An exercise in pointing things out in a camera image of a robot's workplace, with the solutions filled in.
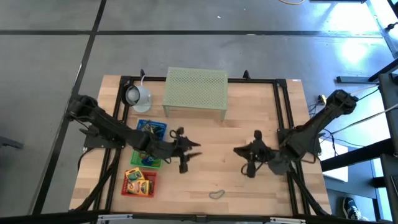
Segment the black aluminium table frame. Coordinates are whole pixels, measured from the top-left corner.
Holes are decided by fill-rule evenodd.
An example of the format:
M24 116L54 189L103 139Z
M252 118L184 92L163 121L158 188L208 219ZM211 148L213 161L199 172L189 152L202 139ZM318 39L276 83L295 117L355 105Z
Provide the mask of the black aluminium table frame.
M152 92L152 108L136 113L116 107L119 86L124 78L103 77L98 103L108 113L116 113L130 127L139 119L164 122L169 129L184 127L187 137L201 144L202 152L188 163L188 172L180 174L178 159L164 164L157 173L155 197L122 196L125 171L131 168L131 147L121 149L115 175L105 184L98 200L99 209L112 213L168 213L205 215L281 215L304 214L303 202L296 200L292 210L291 180L274 175L266 166L253 179L240 172L244 159L233 148L252 140L254 131L262 131L264 142L278 146L277 130L308 119L302 83L299 80L271 80L232 78L228 82L228 109L224 120L211 110L173 108L164 115L162 101L165 78L147 77L142 84ZM210 192L224 190L218 200L209 198Z

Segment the silver bracket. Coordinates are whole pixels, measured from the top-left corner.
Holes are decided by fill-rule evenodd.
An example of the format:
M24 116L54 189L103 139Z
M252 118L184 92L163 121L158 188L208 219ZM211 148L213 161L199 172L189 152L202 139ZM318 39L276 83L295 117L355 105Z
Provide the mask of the silver bracket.
M307 224L306 220L296 218L270 217L269 223L278 224Z
M128 220L133 219L133 214L106 214L106 215L98 215L98 222L110 222L113 220Z

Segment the blue coil keychain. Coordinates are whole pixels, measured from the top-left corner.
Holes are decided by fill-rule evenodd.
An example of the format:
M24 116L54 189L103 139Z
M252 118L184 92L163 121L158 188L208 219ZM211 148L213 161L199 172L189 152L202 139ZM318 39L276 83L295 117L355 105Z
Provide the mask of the blue coil keychain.
M160 166L161 165L161 160L160 159L155 159L154 157L151 156L144 156L141 159L141 164L143 166Z

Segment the person's shoe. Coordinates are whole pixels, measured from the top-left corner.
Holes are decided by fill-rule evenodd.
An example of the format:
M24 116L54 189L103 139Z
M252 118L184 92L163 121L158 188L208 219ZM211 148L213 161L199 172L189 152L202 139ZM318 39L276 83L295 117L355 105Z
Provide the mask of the person's shoe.
M362 216L354 199L351 197L345 197L343 199L343 213L345 217L350 220L368 221L366 217Z

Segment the white desk lamp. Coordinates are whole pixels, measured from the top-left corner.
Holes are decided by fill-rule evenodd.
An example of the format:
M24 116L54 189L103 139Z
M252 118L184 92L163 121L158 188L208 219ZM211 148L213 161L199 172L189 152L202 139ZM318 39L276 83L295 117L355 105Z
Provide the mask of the white desk lamp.
M145 113L152 106L152 93L142 85L133 85L132 83L122 88L122 102L132 107L138 113Z

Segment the black rig crossbar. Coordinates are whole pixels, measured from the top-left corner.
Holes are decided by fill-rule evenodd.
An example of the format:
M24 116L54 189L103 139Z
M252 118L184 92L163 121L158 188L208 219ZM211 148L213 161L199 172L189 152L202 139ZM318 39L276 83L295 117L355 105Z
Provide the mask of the black rig crossbar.
M62 213L45 213L36 215L24 215L14 217L0 217L0 224L81 224L87 222L96 222L98 215L106 214L133 214L133 219L137 220L180 220L195 222L194 214L168 214L168 213L111 213L108 210L90 210L90 211L69 211ZM360 221L338 218L333 215L305 215L298 214L293 216L281 215L208 215L207 222L262 222L268 223L270 217L296 218L306 220L307 224L398 224L398 222L389 221Z

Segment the small yellow crayon box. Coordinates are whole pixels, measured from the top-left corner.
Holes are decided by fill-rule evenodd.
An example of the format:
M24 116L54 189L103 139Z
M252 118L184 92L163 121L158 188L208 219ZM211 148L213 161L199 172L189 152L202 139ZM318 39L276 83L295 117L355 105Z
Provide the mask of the small yellow crayon box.
M135 182L137 180L145 180L144 174L140 168L136 167L125 171L125 176L128 182Z

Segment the blue plastic basket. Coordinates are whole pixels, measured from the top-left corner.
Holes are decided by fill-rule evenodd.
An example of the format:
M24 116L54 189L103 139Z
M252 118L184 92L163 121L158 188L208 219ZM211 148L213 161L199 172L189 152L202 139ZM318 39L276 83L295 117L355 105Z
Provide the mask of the blue plastic basket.
M155 134L161 140L164 140L167 130L167 124L158 121L151 121L148 119L139 119L136 129L141 131L148 131L152 134Z

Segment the large yellow crayon box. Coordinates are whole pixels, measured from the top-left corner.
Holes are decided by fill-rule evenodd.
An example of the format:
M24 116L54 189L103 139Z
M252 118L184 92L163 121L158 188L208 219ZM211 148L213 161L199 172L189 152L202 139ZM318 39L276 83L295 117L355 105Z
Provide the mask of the large yellow crayon box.
M133 195L141 195L148 197L153 195L154 181L153 180L136 180L127 183L127 192Z

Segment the red plastic basket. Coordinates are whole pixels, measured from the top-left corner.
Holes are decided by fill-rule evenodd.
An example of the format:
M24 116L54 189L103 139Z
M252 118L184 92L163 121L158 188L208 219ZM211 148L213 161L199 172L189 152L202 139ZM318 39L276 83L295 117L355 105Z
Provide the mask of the red plastic basket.
M153 198L155 197L155 192L157 190L157 173L156 172L148 172L144 171L143 172L144 177L146 178L145 180L153 180L154 181L154 192L153 195L150 195L148 197L141 196L141 195L133 195L127 192L127 178L124 176L123 184L122 184L122 189L121 189L121 195L122 196L129 196L129 197L144 197L144 198Z

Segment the grey furniture foot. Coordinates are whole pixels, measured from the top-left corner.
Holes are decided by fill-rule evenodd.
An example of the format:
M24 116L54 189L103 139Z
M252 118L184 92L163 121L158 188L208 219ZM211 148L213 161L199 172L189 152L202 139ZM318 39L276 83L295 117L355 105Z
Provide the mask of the grey furniture foot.
M13 147L13 148L16 148L16 149L22 149L24 145L23 145L23 143L20 143L20 142L14 141L12 139L0 136L0 148L2 148L4 146Z

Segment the green plastic basket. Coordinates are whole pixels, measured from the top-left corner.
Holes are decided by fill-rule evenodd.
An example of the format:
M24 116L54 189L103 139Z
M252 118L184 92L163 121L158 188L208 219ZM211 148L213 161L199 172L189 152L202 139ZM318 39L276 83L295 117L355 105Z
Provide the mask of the green plastic basket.
M161 165L160 166L143 166L141 164L141 158L139 157L139 153L137 151L133 151L132 153L132 157L131 157L131 161L130 164L134 165L134 166L139 166L139 167L146 167L146 168L150 168L150 169L160 169L162 167L162 160L161 160Z

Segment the black metal stand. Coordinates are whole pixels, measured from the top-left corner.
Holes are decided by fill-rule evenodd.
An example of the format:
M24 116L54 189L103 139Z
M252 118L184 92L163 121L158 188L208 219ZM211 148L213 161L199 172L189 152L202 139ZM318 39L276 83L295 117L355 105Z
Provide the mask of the black metal stand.
M329 171L379 157L383 178L379 181L387 190L393 222L398 222L398 57L369 78L378 80L385 107L390 138L372 145L332 157L321 162L322 170Z

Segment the green perforated metal shelf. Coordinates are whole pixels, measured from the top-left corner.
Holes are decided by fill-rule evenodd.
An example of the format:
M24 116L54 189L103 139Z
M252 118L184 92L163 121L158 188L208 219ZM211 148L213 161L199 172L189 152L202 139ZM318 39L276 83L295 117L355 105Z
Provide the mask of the green perforated metal shelf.
M170 67L162 102L166 117L171 108L218 110L224 120L228 109L228 72Z

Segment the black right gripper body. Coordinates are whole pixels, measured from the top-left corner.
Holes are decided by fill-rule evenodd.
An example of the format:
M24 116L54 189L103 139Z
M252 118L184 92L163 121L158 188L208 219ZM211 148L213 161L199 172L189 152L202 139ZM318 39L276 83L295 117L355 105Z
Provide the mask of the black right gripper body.
M247 145L249 146L249 156L241 156L247 161L242 166L241 173L249 178L255 178L256 172L262 165L275 158L276 150L266 146L260 130L254 131L254 140Z

